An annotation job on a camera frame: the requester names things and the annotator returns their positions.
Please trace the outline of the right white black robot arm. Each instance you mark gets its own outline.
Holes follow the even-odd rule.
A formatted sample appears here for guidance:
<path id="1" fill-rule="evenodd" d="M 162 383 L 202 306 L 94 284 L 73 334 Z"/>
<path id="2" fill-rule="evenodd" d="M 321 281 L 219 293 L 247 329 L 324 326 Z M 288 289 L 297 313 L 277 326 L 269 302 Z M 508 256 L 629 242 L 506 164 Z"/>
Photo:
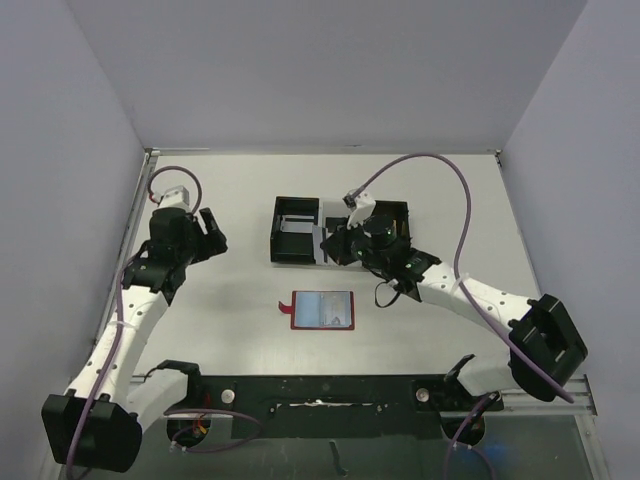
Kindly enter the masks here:
<path id="1" fill-rule="evenodd" d="M 556 297 L 514 295 L 464 276 L 400 237 L 388 216 L 340 227 L 321 248 L 336 264 L 358 262 L 397 294 L 484 326 L 507 345 L 492 357 L 470 353 L 449 371 L 445 395 L 452 406 L 466 409 L 480 396 L 515 388 L 544 402 L 573 400 L 565 386 L 588 349 Z"/>

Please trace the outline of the red leather card holder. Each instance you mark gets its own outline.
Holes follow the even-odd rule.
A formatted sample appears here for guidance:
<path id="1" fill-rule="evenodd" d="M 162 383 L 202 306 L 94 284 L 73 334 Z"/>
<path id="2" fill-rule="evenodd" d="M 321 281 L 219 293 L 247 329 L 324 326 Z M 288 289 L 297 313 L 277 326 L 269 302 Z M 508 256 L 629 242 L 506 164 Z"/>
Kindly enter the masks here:
<path id="1" fill-rule="evenodd" d="M 292 291 L 290 302 L 279 301 L 278 310 L 289 316 L 292 330 L 353 331 L 356 326 L 352 291 Z"/>

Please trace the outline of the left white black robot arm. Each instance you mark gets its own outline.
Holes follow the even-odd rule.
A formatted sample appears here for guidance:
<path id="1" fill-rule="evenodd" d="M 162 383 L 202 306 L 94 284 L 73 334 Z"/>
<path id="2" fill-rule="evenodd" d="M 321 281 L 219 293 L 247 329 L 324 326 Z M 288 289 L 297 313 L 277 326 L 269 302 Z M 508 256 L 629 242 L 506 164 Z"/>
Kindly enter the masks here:
<path id="1" fill-rule="evenodd" d="M 189 363 L 156 384 L 146 399 L 128 399 L 129 384 L 153 329 L 186 280 L 189 266 L 225 253 L 227 239 L 210 209 L 162 207 L 149 237 L 120 270 L 116 309 L 90 358 L 62 394 L 45 400 L 41 416 L 54 460 L 73 468 L 123 473 L 133 465 L 144 430 L 168 407 L 200 405 L 204 387 Z"/>

